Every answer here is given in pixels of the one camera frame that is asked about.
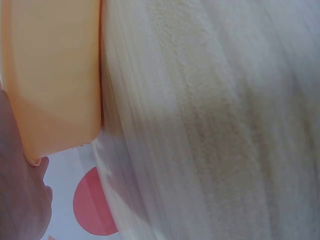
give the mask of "orange object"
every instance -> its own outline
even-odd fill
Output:
[[[26,159],[91,142],[101,127],[99,0],[3,0],[0,79]]]

